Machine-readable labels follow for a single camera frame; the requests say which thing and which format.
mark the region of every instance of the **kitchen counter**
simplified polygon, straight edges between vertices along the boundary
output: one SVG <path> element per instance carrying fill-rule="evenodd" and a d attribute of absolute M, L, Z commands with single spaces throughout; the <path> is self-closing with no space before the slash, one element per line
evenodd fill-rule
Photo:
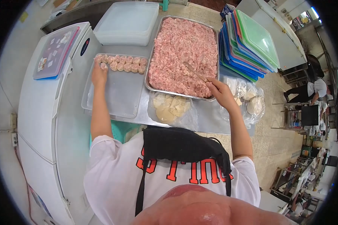
<path fill-rule="evenodd" d="M 101 52 L 112 53 L 112 54 L 141 55 L 141 56 L 145 56 L 149 58 L 150 53 L 152 51 L 154 38 L 157 33 L 158 26 L 159 26 L 159 23 L 162 17 L 163 17 L 163 14 L 159 13 L 157 21 L 154 25 L 152 36 L 147 46 L 141 47 L 141 46 L 133 46 L 133 45 L 103 45 Z M 141 93 L 138 113 L 136 117 L 133 119 L 128 119 L 128 118 L 123 118 L 123 117 L 118 117 L 118 116 L 111 116 L 111 118 L 114 120 L 118 120 L 118 121 L 125 121 L 125 122 L 136 123 L 136 124 L 169 127 L 169 125 L 167 124 L 161 124 L 161 123 L 153 121 L 148 116 L 147 109 L 148 109 L 148 101 L 149 101 L 149 90 L 144 86 L 144 83 L 141 85 L 142 85 L 142 93 Z M 201 100 L 193 99 L 193 105 L 198 112 L 198 132 L 227 134 L 227 135 L 231 134 L 230 123 L 229 121 L 226 121 L 221 117 L 219 113 L 220 105 L 216 100 L 209 102 L 209 101 L 201 101 Z M 91 114 L 91 111 L 85 110 L 85 113 Z M 255 128 L 254 126 L 252 126 L 251 129 L 248 129 L 249 135 L 254 136 L 254 131 L 255 131 Z"/>

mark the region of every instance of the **metal tray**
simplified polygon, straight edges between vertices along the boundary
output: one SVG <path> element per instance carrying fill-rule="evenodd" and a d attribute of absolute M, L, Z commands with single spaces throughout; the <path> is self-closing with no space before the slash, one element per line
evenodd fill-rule
<path fill-rule="evenodd" d="M 218 32 L 211 26 L 209 25 L 206 25 L 204 23 L 200 23 L 198 21 L 195 21 L 195 20 L 190 20 L 190 19 L 187 19 L 187 18 L 183 18 L 183 17 L 176 17 L 176 16 L 164 16 L 162 18 L 162 20 L 160 21 L 160 25 L 158 27 L 158 31 L 155 35 L 155 38 L 158 36 L 160 30 L 161 30 L 161 26 L 163 25 L 163 21 L 166 19 L 166 18 L 174 18 L 174 19 L 185 19 L 185 20 L 189 20 L 189 21 L 192 21 L 194 23 L 199 23 L 201 25 L 204 25 L 206 27 L 209 27 L 210 29 L 212 29 L 214 31 L 214 36 L 215 36 L 215 39 L 216 39 L 216 42 L 217 42 L 217 51 L 218 51 L 218 59 L 217 59 L 217 80 L 219 80 L 219 39 L 218 39 Z M 179 96 L 183 96 L 183 97 L 189 97 L 189 98 L 193 98 L 193 99 L 199 99 L 199 100 L 204 100 L 204 101 L 214 101 L 215 100 L 215 97 L 212 95 L 211 97 L 208 97 L 208 98 L 200 98 L 200 97 L 195 97 L 195 96 L 191 96 L 191 95 L 184 95 L 184 94 L 179 94 L 179 93 L 176 93 L 176 92 L 169 92 L 169 91 L 164 91 L 164 90 L 159 90 L 159 89 L 155 89 L 153 88 L 150 83 L 149 83 L 149 76 L 148 76 L 148 70 L 149 70 L 149 67 L 150 67 L 150 62 L 151 62 L 151 58 L 153 57 L 153 54 L 154 54 L 154 46 L 155 46 L 155 43 L 153 44 L 153 49 L 151 51 L 151 54 L 150 54 L 150 57 L 149 57 L 149 60 L 148 60 L 148 66 L 146 68 L 146 71 L 145 71 L 145 87 L 148 88 L 150 91 L 157 91 L 157 92 L 162 92 L 162 93 L 166 93 L 166 94 L 172 94 L 172 95 L 179 95 Z"/>

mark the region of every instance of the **red wire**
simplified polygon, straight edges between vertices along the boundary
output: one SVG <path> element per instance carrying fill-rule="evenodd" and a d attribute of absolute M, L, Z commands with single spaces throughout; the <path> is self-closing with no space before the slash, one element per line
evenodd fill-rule
<path fill-rule="evenodd" d="M 23 174 L 24 174 L 24 178 L 25 178 L 25 182 L 26 182 L 26 192 L 27 192 L 27 195 L 28 195 L 28 202 L 29 202 L 29 216 L 30 216 L 30 219 L 33 223 L 35 223 L 35 225 L 38 225 L 34 220 L 33 218 L 31 217 L 31 204 L 30 204 L 30 195 L 29 195 L 29 188 L 28 188 L 28 181 L 26 180 L 26 177 L 25 177 L 25 173 L 24 173 L 24 169 L 23 169 L 23 166 L 19 160 L 19 157 L 18 157 L 18 153 L 17 153 L 17 150 L 16 150 L 16 147 L 14 147 L 14 150 L 15 150 L 15 155 L 16 155 L 16 158 L 18 159 L 18 162 L 20 164 L 20 167 L 21 167 L 21 170 L 23 171 Z"/>

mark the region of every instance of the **teal plastic stool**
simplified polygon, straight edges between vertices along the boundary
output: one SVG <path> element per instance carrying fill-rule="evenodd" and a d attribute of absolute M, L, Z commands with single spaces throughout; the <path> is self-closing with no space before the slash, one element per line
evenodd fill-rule
<path fill-rule="evenodd" d="M 138 129 L 140 124 L 132 124 L 128 122 L 116 121 L 111 120 L 111 131 L 113 132 L 113 137 L 115 140 L 120 141 L 124 144 L 125 142 L 125 135 L 132 129 Z"/>
<path fill-rule="evenodd" d="M 163 3 L 159 3 L 163 7 L 163 11 L 168 11 L 169 0 L 163 0 Z"/>

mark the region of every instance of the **ground meat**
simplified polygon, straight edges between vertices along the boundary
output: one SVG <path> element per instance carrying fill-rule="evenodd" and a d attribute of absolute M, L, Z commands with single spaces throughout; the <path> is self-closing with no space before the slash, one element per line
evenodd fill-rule
<path fill-rule="evenodd" d="M 138 72 L 141 74 L 144 74 L 145 68 L 146 68 L 146 65 L 140 65 L 138 68 Z"/>
<path fill-rule="evenodd" d="M 118 71 L 124 70 L 124 63 L 118 63 Z"/>
<path fill-rule="evenodd" d="M 147 65 L 148 60 L 146 58 L 141 58 L 140 59 L 140 65 Z"/>
<path fill-rule="evenodd" d="M 102 61 L 103 61 L 103 63 L 108 63 L 108 55 L 103 55 Z"/>
<path fill-rule="evenodd" d="M 100 64 L 100 68 L 101 68 L 102 70 L 104 70 L 104 69 L 107 69 L 108 66 L 106 65 L 106 63 L 101 63 L 101 64 Z"/>
<path fill-rule="evenodd" d="M 113 61 L 116 61 L 117 63 L 119 63 L 119 60 L 120 60 L 120 56 L 116 55 L 114 58 L 113 58 Z"/>
<path fill-rule="evenodd" d="M 97 63 L 101 63 L 103 61 L 102 57 L 103 57 L 103 55 L 97 55 L 97 56 L 95 56 L 94 61 L 97 62 Z"/>
<path fill-rule="evenodd" d="M 218 50 L 212 29 L 167 18 L 154 42 L 148 70 L 154 88 L 204 98 L 212 95 L 205 83 L 183 65 L 186 61 L 204 77 L 216 77 Z"/>
<path fill-rule="evenodd" d="M 133 59 L 133 64 L 138 64 L 139 65 L 139 63 L 140 63 L 140 57 L 135 57 Z"/>
<path fill-rule="evenodd" d="M 133 63 L 133 57 L 132 56 L 128 56 L 125 60 L 126 63 Z"/>
<path fill-rule="evenodd" d="M 112 63 L 113 62 L 113 59 L 114 59 L 114 57 L 113 56 L 108 56 L 108 63 L 110 64 L 110 63 Z"/>
<path fill-rule="evenodd" d="M 110 64 L 110 69 L 113 70 L 113 71 L 117 71 L 118 70 L 118 63 L 113 61 L 111 64 Z"/>
<path fill-rule="evenodd" d="M 131 66 L 131 71 L 132 71 L 133 73 L 137 73 L 138 70 L 139 70 L 139 64 L 133 64 L 133 65 Z"/>
<path fill-rule="evenodd" d="M 132 66 L 131 63 L 124 64 L 124 71 L 125 72 L 130 72 L 131 71 L 131 66 Z"/>
<path fill-rule="evenodd" d="M 125 64 L 125 61 L 126 61 L 126 56 L 122 56 L 120 57 L 120 60 L 119 60 L 119 63 L 122 63 L 122 64 Z"/>

